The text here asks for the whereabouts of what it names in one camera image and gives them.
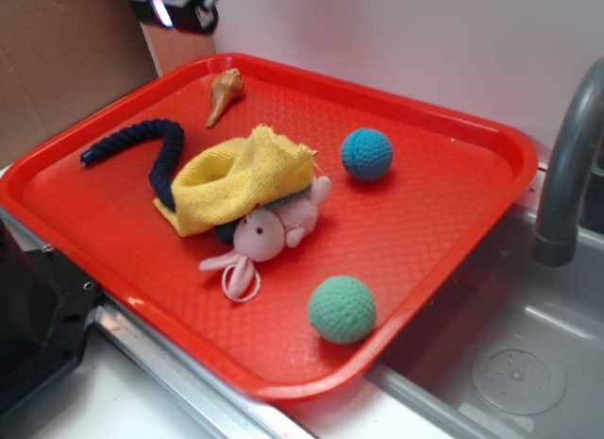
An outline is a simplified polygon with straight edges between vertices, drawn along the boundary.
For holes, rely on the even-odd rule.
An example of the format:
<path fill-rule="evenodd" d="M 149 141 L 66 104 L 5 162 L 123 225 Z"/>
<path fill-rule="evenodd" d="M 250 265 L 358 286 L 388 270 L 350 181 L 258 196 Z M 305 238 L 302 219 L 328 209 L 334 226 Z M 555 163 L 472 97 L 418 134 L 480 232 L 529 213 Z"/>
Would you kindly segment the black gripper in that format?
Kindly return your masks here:
<path fill-rule="evenodd" d="M 126 0 L 147 25 L 188 33 L 213 33 L 219 22 L 218 0 Z"/>

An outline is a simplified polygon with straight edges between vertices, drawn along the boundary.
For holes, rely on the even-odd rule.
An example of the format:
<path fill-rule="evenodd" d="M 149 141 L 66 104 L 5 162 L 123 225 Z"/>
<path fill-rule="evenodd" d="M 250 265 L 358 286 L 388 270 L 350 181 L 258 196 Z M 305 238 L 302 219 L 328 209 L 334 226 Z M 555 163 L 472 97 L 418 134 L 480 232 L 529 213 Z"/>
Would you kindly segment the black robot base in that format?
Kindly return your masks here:
<path fill-rule="evenodd" d="M 1 419 L 81 363 L 98 283 L 63 253 L 23 250 L 1 226 Z"/>

